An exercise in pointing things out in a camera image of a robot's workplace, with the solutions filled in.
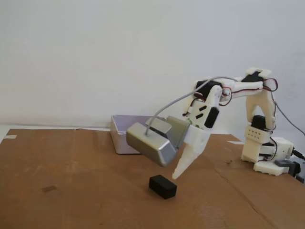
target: gray cable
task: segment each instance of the gray cable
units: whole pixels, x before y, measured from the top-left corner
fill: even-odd
[[[171,105],[175,104],[176,102],[194,94],[195,92],[197,92],[198,90],[200,90],[203,86],[205,86],[208,82],[210,82],[211,80],[215,80],[215,79],[229,79],[229,80],[233,80],[235,82],[238,82],[238,80],[234,79],[234,78],[231,78],[231,77],[225,77],[225,76],[216,76],[216,77],[213,77],[213,78],[210,78],[208,79],[207,81],[205,81],[203,84],[201,84],[199,87],[197,87],[194,91],[172,101],[171,103],[167,104],[166,106],[164,106],[163,108],[161,108],[157,113],[155,113],[155,115],[152,117],[150,123],[148,124],[147,128],[146,128],[146,131],[145,131],[145,135],[148,136],[148,130],[151,128],[151,125],[154,121],[154,119],[158,116],[158,114],[160,114],[162,111],[164,111],[166,108],[170,107]]]
[[[298,129],[299,131],[301,131],[302,134],[304,134],[304,136],[305,136],[305,133],[303,132],[303,130],[301,130],[299,127],[297,127],[296,125],[294,125],[294,124],[289,120],[289,118],[288,118],[288,117],[284,114],[284,112],[280,109],[280,107],[278,106],[277,102],[275,103],[275,105],[276,105],[276,107],[278,108],[278,110],[282,113],[282,115],[287,119],[287,121],[288,121],[291,125],[293,125],[296,129]]]

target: brown cardboard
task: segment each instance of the brown cardboard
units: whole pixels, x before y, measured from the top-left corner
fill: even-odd
[[[109,132],[10,130],[0,144],[1,229],[305,228],[304,186],[253,171],[231,135],[171,180],[142,155],[115,153]],[[177,186],[164,200],[148,189],[161,174]]]

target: black block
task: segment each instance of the black block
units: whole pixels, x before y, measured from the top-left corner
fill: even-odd
[[[196,84],[196,88],[200,87],[203,83],[205,83],[206,80],[204,81],[198,81]],[[210,90],[212,89],[212,87],[214,86],[222,86],[221,83],[219,82],[215,82],[215,81],[209,81],[205,86],[203,86],[202,88],[200,88],[197,92],[201,93],[203,95],[203,99],[206,100],[206,98],[208,97]]]
[[[149,178],[149,188],[164,199],[176,196],[177,186],[161,175]]]
[[[216,107],[212,107],[208,117],[206,118],[204,125],[207,128],[212,128],[214,126],[216,118],[218,117],[218,114],[219,114],[219,110]]]
[[[296,174],[299,174],[301,172],[301,165],[295,161],[293,163],[295,163],[295,170],[292,176],[295,177]]]
[[[262,144],[262,146],[274,146],[274,144],[267,142],[267,143]]]

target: electrical wire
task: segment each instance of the electrical wire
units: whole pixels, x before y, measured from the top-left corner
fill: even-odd
[[[205,100],[204,100],[203,98],[194,98],[194,99],[192,100],[192,102],[191,102],[189,108],[188,108],[187,110],[189,110],[190,107],[193,106],[193,103],[195,102],[195,100],[202,100],[202,101],[205,102]],[[186,113],[182,114],[182,116],[185,117],[185,116],[187,116],[188,114],[189,114],[189,112],[186,112]]]
[[[275,92],[275,91],[277,90],[277,88],[278,88],[277,80],[276,80],[275,78],[269,78],[269,79],[263,80],[263,82],[265,83],[265,82],[267,82],[268,80],[273,80],[273,81],[275,82],[275,89],[274,89],[274,90],[271,90],[270,87],[267,87],[267,86],[265,86],[265,87],[269,88],[269,89],[271,90],[271,92]]]
[[[264,88],[255,88],[255,89],[242,89],[242,90],[239,90],[239,91],[236,91],[236,92],[233,92],[233,94],[237,94],[237,93],[240,93],[240,92],[248,92],[248,91],[259,91],[259,90],[263,90]]]
[[[230,99],[229,99],[229,101],[226,103],[226,104],[221,104],[221,103],[219,103],[219,105],[220,106],[227,106],[229,103],[230,103],[230,101],[232,100],[232,96],[233,96],[233,93],[232,93],[232,89],[230,88],[230,87],[223,87],[223,89],[230,89]]]
[[[305,133],[303,130],[301,130],[299,127],[297,127],[296,125],[294,125],[290,120],[289,118],[284,114],[284,112],[280,109],[280,107],[278,106],[277,102],[275,103],[276,107],[278,108],[278,110],[282,113],[282,115],[287,119],[287,121],[292,125],[294,126],[297,130],[299,130],[302,134],[304,134],[305,136]]]
[[[175,104],[176,102],[194,94],[195,92],[197,92],[198,90],[200,90],[202,87],[204,87],[208,82],[210,82],[211,80],[216,80],[216,79],[228,79],[228,80],[233,80],[235,82],[238,82],[238,80],[236,80],[235,78],[231,78],[231,77],[226,77],[226,76],[216,76],[216,77],[212,77],[210,79],[208,79],[207,81],[205,81],[203,84],[201,84],[199,87],[197,87],[195,90],[193,90],[192,92],[178,98],[175,99],[174,101],[170,102],[169,104],[165,105],[164,107],[162,107],[157,113],[154,114],[154,116],[152,117],[151,121],[149,122],[149,124],[147,125],[146,131],[145,131],[145,135],[148,136],[148,131],[151,128],[151,125],[153,123],[153,121],[155,120],[155,118],[158,116],[158,114],[160,114],[162,111],[164,111],[166,108],[170,107],[171,105]]]
[[[271,140],[274,142],[274,144],[275,144],[275,153],[273,154],[272,158],[270,158],[270,159],[267,159],[267,158],[265,157],[265,159],[266,159],[267,161],[271,161],[272,159],[274,159],[274,157],[275,157],[275,155],[276,155],[276,152],[277,152],[277,143],[276,143],[276,141],[274,141],[273,138],[271,138],[271,137],[270,137],[270,139],[271,139]]]

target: robotic arm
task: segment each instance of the robotic arm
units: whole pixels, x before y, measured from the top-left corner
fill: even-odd
[[[198,81],[194,87],[196,92],[189,97],[184,109],[186,121],[171,116],[166,121],[156,118],[150,123],[150,119],[146,123],[148,126],[151,124],[147,135],[146,127],[135,123],[127,130],[127,143],[157,164],[166,166],[185,142],[183,154],[173,173],[173,179],[177,179],[204,151],[220,106],[228,105],[233,98],[247,96],[247,120],[251,124],[245,130],[246,141],[241,159],[255,163],[255,171],[272,175],[292,174],[295,164],[285,161],[285,158],[295,152],[293,144],[283,138],[271,138],[276,109],[272,92],[277,89],[277,82],[268,78],[270,73],[269,70],[250,68],[245,78]],[[269,86],[272,81],[276,85],[274,90]],[[257,106],[264,116],[255,115]]]

